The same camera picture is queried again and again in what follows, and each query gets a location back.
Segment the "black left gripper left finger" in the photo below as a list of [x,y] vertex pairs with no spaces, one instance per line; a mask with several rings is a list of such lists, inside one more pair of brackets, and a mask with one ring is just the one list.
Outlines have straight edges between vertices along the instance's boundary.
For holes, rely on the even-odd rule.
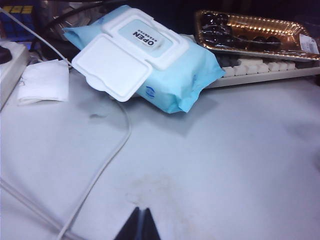
[[134,240],[136,238],[139,215],[140,209],[136,207],[118,232],[116,236],[117,240]]

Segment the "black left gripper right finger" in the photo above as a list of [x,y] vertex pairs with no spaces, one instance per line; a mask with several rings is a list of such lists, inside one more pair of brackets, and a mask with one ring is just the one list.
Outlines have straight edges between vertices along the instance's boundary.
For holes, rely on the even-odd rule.
[[144,211],[142,224],[142,239],[143,240],[160,240],[155,221],[153,219],[151,210],[146,208]]

